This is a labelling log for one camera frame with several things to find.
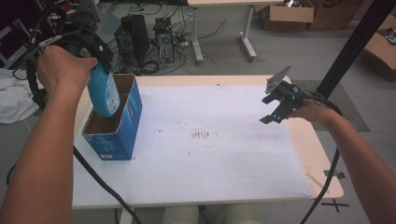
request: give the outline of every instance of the cardboard box on floor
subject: cardboard box on floor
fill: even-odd
[[[396,29],[396,18],[392,15],[384,20],[378,31],[367,43],[360,59],[389,82],[396,82],[396,45],[391,44],[384,37],[384,33],[389,29]]]
[[[361,7],[359,8],[353,20],[358,20],[358,21],[361,20],[373,2],[374,0],[363,0],[363,3],[361,3]],[[396,14],[396,8],[392,10],[391,14],[392,15]]]
[[[309,31],[344,30],[355,17],[363,0],[311,0],[315,8]]]
[[[278,7],[275,5],[257,5],[261,12],[262,28],[271,31],[303,31],[308,22],[314,19],[314,8],[310,0],[300,1],[303,7]]]

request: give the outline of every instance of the carpet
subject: carpet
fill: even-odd
[[[291,83],[297,85],[298,88],[305,91],[314,91],[320,84],[320,80],[292,80]],[[358,132],[370,132],[367,124],[361,117],[356,107],[353,105],[352,101],[347,96],[341,84],[338,84],[332,91],[332,95],[329,100],[335,103],[343,113],[344,118],[349,120],[352,125],[358,130]],[[326,131],[321,125],[313,123],[312,126],[316,131]]]

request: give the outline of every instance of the person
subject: person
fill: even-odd
[[[94,58],[79,59],[46,47],[37,73],[49,93],[47,107],[17,163],[0,223],[70,223],[73,200],[73,127]],[[324,126],[332,135],[372,223],[396,222],[396,176],[353,126],[326,105],[304,100],[290,114]]]
[[[352,124],[326,105],[311,100],[304,100],[290,117],[325,127],[340,150],[370,222],[396,223],[396,176]]]
[[[46,47],[37,60],[49,99],[15,167],[2,224],[71,222],[75,116],[97,60],[76,58],[57,46]]]

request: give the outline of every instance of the blue spray bottle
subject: blue spray bottle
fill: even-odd
[[[108,74],[102,63],[91,69],[91,80],[88,83],[93,108],[104,118],[112,117],[120,106],[120,96],[113,74]]]

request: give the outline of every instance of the scribbled marks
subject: scribbled marks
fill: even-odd
[[[209,135],[209,132],[202,129],[191,130],[191,138],[208,138]]]
[[[217,147],[217,146],[216,145],[213,145],[213,146],[207,145],[207,146],[205,146],[206,149],[215,148],[215,147]]]

